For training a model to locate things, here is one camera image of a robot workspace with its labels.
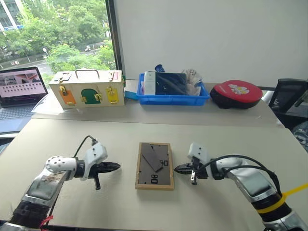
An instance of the window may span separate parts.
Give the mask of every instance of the window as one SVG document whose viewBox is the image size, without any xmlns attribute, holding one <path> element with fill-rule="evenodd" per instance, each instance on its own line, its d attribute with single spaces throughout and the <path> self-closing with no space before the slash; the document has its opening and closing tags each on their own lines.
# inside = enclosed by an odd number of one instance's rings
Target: window
<svg viewBox="0 0 308 231">
<path fill-rule="evenodd" d="M 112 0 L 23 0 L 22 12 L 4 2 L 19 26 L 0 33 L 0 69 L 37 66 L 48 87 L 58 71 L 122 68 Z M 2 5 L 0 16 L 12 26 Z"/>
</svg>

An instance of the laptop screen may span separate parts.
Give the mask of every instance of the laptop screen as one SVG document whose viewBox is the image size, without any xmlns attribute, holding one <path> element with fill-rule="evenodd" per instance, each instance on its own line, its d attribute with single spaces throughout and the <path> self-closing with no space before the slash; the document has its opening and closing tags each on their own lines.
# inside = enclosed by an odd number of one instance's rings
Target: laptop screen
<svg viewBox="0 0 308 231">
<path fill-rule="evenodd" d="M 37 103 L 47 94 L 36 67 L 0 71 L 0 103 L 2 107 Z"/>
</svg>

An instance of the laptop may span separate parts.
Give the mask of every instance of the laptop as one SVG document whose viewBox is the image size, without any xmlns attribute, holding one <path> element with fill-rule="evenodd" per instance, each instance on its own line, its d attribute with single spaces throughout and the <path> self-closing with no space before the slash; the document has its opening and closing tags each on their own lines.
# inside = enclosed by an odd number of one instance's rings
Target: laptop
<svg viewBox="0 0 308 231">
<path fill-rule="evenodd" d="M 0 71 L 0 133 L 21 131 L 47 93 L 37 67 Z"/>
</svg>

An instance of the building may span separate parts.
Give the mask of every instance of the building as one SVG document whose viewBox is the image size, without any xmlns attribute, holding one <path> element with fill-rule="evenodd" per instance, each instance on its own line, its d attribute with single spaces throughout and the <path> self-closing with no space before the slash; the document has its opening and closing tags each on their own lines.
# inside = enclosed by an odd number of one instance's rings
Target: building
<svg viewBox="0 0 308 231">
<path fill-rule="evenodd" d="M 23 5 L 21 0 L 0 0 L 0 31 L 22 28 L 18 14 Z"/>
</svg>

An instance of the white wall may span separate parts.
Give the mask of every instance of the white wall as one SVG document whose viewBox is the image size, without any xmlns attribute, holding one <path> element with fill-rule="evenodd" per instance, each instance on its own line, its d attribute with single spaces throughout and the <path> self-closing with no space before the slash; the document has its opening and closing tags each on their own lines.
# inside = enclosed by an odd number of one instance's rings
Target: white wall
<svg viewBox="0 0 308 231">
<path fill-rule="evenodd" d="M 308 78 L 308 0 L 115 0 L 128 79 L 162 64 L 207 82 Z"/>
</svg>

